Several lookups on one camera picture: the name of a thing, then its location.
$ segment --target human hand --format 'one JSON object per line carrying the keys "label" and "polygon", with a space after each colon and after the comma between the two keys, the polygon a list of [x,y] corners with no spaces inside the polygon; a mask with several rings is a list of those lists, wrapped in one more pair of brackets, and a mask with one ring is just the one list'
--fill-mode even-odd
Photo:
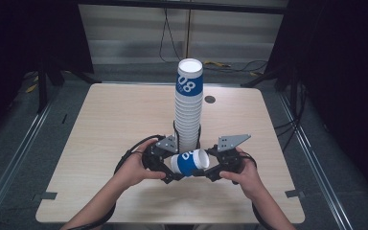
{"label": "human hand", "polygon": [[157,140],[150,139],[140,145],[115,173],[112,179],[120,180],[122,185],[127,189],[130,186],[140,183],[144,179],[162,179],[166,177],[164,172],[145,170],[142,163],[142,153],[149,145],[152,145],[155,142],[157,142]]}
{"label": "human hand", "polygon": [[[241,148],[236,147],[236,150],[241,155],[246,156],[246,153]],[[219,173],[219,176],[238,182],[244,195],[252,200],[258,196],[261,190],[265,190],[265,185],[259,177],[257,168],[250,159],[243,158],[239,173],[222,171]]]}

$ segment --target blue and white cup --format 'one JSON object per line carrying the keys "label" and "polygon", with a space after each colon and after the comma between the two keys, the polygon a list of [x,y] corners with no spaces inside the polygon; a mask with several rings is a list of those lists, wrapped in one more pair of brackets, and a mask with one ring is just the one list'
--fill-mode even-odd
{"label": "blue and white cup", "polygon": [[178,63],[175,83],[175,122],[179,134],[179,152],[195,150],[203,98],[202,63],[187,58]]}
{"label": "blue and white cup", "polygon": [[172,157],[172,171],[192,176],[193,170],[205,170],[209,167],[209,157],[204,149],[176,154]]}

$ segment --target metal gripper jaw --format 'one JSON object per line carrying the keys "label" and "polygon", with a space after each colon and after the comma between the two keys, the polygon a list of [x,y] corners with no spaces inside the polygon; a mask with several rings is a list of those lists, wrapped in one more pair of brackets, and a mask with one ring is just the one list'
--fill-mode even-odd
{"label": "metal gripper jaw", "polygon": [[234,149],[250,137],[250,134],[221,136],[218,138],[218,152]]}
{"label": "metal gripper jaw", "polygon": [[160,149],[167,150],[169,152],[178,153],[177,145],[175,143],[175,137],[172,135],[157,142],[156,146]]}

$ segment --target light wood tabletop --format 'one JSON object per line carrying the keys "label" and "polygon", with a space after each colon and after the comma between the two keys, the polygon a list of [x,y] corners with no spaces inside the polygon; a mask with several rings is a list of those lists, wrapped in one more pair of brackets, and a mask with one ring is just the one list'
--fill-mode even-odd
{"label": "light wood tabletop", "polygon": [[[80,110],[47,192],[36,213],[41,222],[66,222],[112,176],[125,152],[153,134],[173,134],[174,86],[94,84]],[[258,163],[263,183],[293,223],[304,221],[288,166],[257,89],[204,86],[200,144],[211,148],[220,136],[251,134],[240,145]],[[217,164],[210,157],[213,167]],[[109,222],[125,223],[249,223],[257,222],[239,185],[221,179],[186,177],[166,185],[145,180],[118,199]]]}

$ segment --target stacked cups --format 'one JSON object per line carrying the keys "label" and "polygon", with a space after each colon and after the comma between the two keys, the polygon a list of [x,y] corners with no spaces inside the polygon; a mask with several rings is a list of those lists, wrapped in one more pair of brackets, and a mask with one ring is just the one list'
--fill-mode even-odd
{"label": "stacked cups", "polygon": [[188,58],[178,63],[175,84],[175,130],[179,152],[195,150],[202,110],[202,63]]}

